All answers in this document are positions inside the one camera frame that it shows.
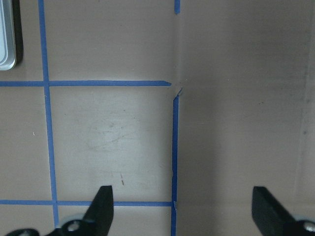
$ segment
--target mounting bolt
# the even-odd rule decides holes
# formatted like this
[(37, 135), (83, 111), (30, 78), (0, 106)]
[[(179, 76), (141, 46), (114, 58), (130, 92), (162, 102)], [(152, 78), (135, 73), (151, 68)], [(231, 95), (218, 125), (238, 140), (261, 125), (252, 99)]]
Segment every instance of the mounting bolt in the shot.
[(30, 236), (30, 233), (27, 231), (24, 231), (23, 233), (19, 234), (19, 236)]
[(73, 232), (73, 231), (78, 230), (79, 228), (80, 228), (80, 222), (75, 220), (68, 226), (68, 231)]
[(304, 229), (306, 229), (308, 232), (315, 232), (315, 224), (310, 221), (306, 221), (303, 225)]

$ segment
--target silver metal object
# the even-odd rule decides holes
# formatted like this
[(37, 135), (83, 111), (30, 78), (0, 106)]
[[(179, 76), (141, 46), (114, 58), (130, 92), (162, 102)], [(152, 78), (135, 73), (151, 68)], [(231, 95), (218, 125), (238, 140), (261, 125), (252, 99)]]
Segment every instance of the silver metal object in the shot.
[(12, 0), (0, 0), (0, 70), (16, 64)]
[(303, 227), (309, 232), (315, 232), (315, 224), (313, 222), (307, 221), (304, 223)]
[(21, 233), (19, 236), (30, 236), (30, 234), (27, 231), (24, 231), (23, 233)]
[(76, 231), (80, 228), (80, 222), (79, 221), (74, 221), (71, 225), (68, 226), (68, 231)]

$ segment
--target metal plate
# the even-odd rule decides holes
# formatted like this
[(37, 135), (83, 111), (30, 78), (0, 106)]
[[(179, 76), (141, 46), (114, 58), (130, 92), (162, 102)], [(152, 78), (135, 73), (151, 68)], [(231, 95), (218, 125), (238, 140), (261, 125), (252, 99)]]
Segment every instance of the metal plate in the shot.
[(15, 63), (12, 1), (2, 0), (0, 1), (0, 70), (9, 70)]

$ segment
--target scuff mark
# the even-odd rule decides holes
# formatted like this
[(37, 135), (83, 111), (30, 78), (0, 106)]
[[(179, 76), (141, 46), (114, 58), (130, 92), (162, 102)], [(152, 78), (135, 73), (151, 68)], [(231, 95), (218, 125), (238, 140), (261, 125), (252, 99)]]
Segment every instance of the scuff mark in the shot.
[(122, 173), (120, 173), (120, 178), (122, 178), (122, 184), (125, 185), (125, 184), (124, 184), (124, 180), (123, 180), (123, 175), (122, 175)]

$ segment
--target metal screw head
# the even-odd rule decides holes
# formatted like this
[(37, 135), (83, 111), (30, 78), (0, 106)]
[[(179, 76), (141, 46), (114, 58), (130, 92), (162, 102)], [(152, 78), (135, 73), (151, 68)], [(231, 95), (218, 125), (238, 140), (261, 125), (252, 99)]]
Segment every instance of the metal screw head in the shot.
[(27, 231), (24, 231), (23, 233), (19, 234), (19, 236), (30, 236), (30, 233)]
[(306, 229), (308, 232), (315, 232), (315, 224), (310, 221), (306, 221), (303, 224), (304, 229)]
[(73, 232), (76, 231), (80, 228), (80, 222), (79, 221), (74, 221), (68, 226), (68, 231)]

